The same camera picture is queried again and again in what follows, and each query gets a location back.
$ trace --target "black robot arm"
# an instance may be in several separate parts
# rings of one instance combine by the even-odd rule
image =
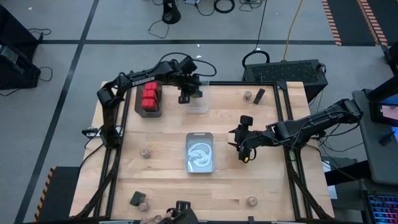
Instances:
[[[190,97],[202,97],[202,92],[199,90],[201,85],[199,75],[192,74],[197,69],[193,61],[194,59],[189,56],[181,62],[159,61],[153,68],[142,72],[131,71],[128,75],[121,72],[115,80],[106,83],[97,92],[103,109],[104,124],[100,136],[105,147],[118,148],[120,146],[120,137],[116,131],[116,111],[128,89],[147,82],[160,81],[163,84],[172,84],[181,90],[178,98],[181,104],[189,103]]]
[[[230,133],[235,133],[235,143],[230,143],[239,152],[239,160],[250,161],[250,152],[259,146],[303,147],[313,135],[325,135],[325,129],[336,124],[354,124],[363,112],[353,100],[340,100],[329,108],[299,120],[281,121],[266,126],[265,131],[249,131],[253,118],[241,117],[241,124]]]

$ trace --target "red block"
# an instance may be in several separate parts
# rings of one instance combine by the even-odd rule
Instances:
[[[157,102],[157,95],[155,90],[144,90],[142,92],[142,97],[144,99],[155,99],[155,101]]]
[[[141,107],[145,111],[149,112],[157,111],[157,104],[155,102],[155,99],[142,99]]]
[[[157,82],[149,82],[145,84],[146,90],[157,90]]]

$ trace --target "wooden table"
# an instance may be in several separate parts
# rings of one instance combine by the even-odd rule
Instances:
[[[175,206],[177,200],[191,202],[200,220],[244,221],[248,216],[254,216],[256,221],[294,220],[283,148],[259,147],[256,160],[243,164],[238,160],[235,148],[227,144],[234,138],[228,131],[237,127],[241,115],[254,118],[251,130],[264,130],[267,124],[278,121],[272,87],[210,88],[210,110],[205,114],[188,114],[184,105],[177,102],[180,91],[173,86],[164,86],[164,110],[160,118],[141,118],[134,112],[136,89],[132,90],[114,195],[113,220],[140,220],[163,215],[166,209]],[[266,94],[258,105],[243,101],[245,91],[249,90],[255,96],[259,88],[265,89]],[[294,118],[308,116],[310,111],[303,84],[288,83],[288,91]],[[280,98],[286,119],[282,92]],[[119,110],[118,121],[121,120],[121,112],[122,109]],[[101,125],[102,112],[98,103],[93,126]],[[190,132],[213,133],[216,167],[213,173],[189,174],[185,170],[185,136]],[[100,144],[99,138],[89,143],[85,156]],[[309,144],[317,146],[315,141]],[[150,159],[139,155],[141,149],[150,151]],[[83,166],[70,215],[77,214],[98,188],[104,152],[105,149],[98,151]],[[302,162],[309,191],[325,211],[334,216],[319,152],[311,147],[303,148]],[[140,212],[129,204],[135,191],[147,195],[148,212]],[[297,192],[301,216],[304,217],[298,188]],[[248,207],[248,197],[256,197],[258,205]],[[101,214],[104,214],[107,198],[108,193],[105,193]]]

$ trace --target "floor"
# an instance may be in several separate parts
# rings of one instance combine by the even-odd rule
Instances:
[[[159,41],[147,33],[162,12],[151,1],[0,0],[26,28],[52,29],[37,49],[34,63],[54,70],[51,82],[39,82],[37,88],[0,98],[3,223],[31,222],[49,169],[80,165],[86,141],[80,131],[91,124],[96,91],[102,81],[114,79],[120,71],[153,67],[168,52],[185,52],[213,63],[219,71],[213,80],[241,79],[241,59],[255,46],[262,9],[235,9],[227,15],[216,12],[203,17],[192,5],[179,1],[182,19],[170,26],[166,40]],[[271,62],[282,60],[298,4],[299,0],[268,0],[261,33],[264,44],[258,47],[270,54]],[[204,0],[200,9],[207,13],[211,5],[212,1]],[[227,7],[227,2],[220,3],[220,8]],[[158,23],[152,31],[163,35],[166,28]],[[312,113],[351,98],[353,90],[374,88],[392,76],[379,47],[334,44],[319,0],[304,1],[291,39],[296,41],[289,46],[287,60],[317,58],[327,66],[329,85],[311,106]],[[263,60],[254,56],[248,63]],[[357,129],[330,139],[330,144],[342,150],[361,141]],[[328,153],[366,159],[362,146]]]

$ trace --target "computer screen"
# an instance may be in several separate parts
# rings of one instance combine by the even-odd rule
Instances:
[[[398,106],[398,93],[391,95],[391,96],[385,98],[384,100],[381,100],[380,104]]]

